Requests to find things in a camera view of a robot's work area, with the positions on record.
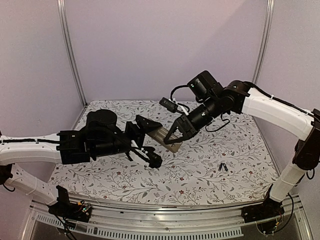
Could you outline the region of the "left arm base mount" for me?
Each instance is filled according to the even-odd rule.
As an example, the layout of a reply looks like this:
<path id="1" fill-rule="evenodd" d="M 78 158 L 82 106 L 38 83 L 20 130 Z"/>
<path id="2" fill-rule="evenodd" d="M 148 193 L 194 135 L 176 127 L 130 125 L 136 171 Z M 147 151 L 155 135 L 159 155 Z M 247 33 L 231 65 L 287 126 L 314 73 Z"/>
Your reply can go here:
<path id="1" fill-rule="evenodd" d="M 62 186 L 56 186 L 56 203 L 48 206 L 48 212 L 52 215 L 67 220 L 75 220 L 88 223 L 92 215 L 92 205 L 84 200 L 77 203 L 70 202 L 68 191 Z"/>

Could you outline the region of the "small white remote control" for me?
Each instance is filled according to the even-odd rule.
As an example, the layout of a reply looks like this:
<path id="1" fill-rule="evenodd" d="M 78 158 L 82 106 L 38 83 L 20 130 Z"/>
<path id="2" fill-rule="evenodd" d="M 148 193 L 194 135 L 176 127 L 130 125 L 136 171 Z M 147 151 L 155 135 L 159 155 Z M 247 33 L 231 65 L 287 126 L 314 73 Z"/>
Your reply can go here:
<path id="1" fill-rule="evenodd" d="M 163 126 L 147 133 L 149 137 L 151 137 L 161 146 L 165 147 L 167 150 L 169 150 L 172 153 L 176 153 L 179 150 L 180 146 L 182 145 L 182 142 L 175 142 L 175 140 L 177 140 L 179 137 L 173 133 L 167 136 L 168 134 L 169 134 L 169 131 Z M 166 144 L 165 139 L 167 139 L 168 141 L 171 141 L 171 143 Z"/>

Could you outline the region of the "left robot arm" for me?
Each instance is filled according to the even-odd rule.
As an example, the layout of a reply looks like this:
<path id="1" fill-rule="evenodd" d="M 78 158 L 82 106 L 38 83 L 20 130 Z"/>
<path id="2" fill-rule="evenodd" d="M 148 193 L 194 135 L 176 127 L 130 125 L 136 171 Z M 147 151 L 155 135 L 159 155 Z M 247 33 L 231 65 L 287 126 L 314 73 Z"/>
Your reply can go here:
<path id="1" fill-rule="evenodd" d="M 144 145 L 144 139 L 162 124 L 137 115 L 135 123 L 128 121 L 125 130 L 121 130 L 117 119 L 113 111 L 100 109 L 87 114 L 85 126 L 80 130 L 62 130 L 29 138 L 1 135 L 0 183 L 11 185 L 47 206 L 54 205 L 63 217 L 70 217 L 75 210 L 67 190 L 50 186 L 25 172 L 20 163 L 73 165 L 95 161 L 98 157 L 126 154 L 130 161 L 159 168 L 162 158 L 153 147 Z"/>

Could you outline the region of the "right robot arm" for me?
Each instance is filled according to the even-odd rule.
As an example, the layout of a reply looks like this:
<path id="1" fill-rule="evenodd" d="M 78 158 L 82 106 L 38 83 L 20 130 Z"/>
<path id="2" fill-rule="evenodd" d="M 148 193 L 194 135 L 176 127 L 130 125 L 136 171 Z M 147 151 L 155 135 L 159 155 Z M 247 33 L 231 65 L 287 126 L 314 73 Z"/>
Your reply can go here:
<path id="1" fill-rule="evenodd" d="M 319 110 L 301 109 L 264 92 L 248 81 L 234 80 L 223 87 L 207 70 L 190 80 L 187 87 L 200 105 L 173 122 L 163 140 L 166 145 L 193 138 L 213 119 L 230 112 L 262 119 L 298 138 L 292 161 L 269 188 L 267 200 L 258 208 L 262 218 L 269 218 L 278 210 L 278 203 L 284 200 L 305 173 L 319 164 Z"/>

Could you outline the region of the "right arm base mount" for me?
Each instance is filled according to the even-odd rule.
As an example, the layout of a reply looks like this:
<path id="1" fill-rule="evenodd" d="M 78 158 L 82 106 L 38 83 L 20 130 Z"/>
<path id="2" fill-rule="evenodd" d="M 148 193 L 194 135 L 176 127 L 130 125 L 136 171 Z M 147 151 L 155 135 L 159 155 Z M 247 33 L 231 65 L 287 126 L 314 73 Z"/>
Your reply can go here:
<path id="1" fill-rule="evenodd" d="M 285 210 L 282 202 L 266 198 L 262 203 L 248 205 L 241 209 L 245 223 L 256 223 L 258 231 L 264 235 L 272 235 L 280 225 Z"/>

